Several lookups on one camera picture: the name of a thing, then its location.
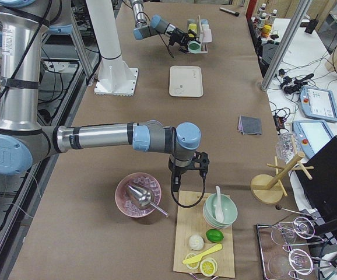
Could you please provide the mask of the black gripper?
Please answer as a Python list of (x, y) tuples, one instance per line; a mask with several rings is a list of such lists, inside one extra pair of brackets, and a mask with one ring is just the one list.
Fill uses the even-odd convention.
[(170, 45), (179, 44), (179, 51), (182, 53), (189, 53), (188, 41), (197, 41), (197, 34), (193, 30), (183, 32), (179, 28), (175, 28), (170, 35)]

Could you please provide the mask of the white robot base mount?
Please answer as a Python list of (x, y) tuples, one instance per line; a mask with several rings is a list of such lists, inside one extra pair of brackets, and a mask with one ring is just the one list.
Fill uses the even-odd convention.
[(101, 55), (94, 92), (98, 95), (133, 96), (138, 69), (130, 68), (122, 58), (112, 2), (88, 0), (86, 5)]

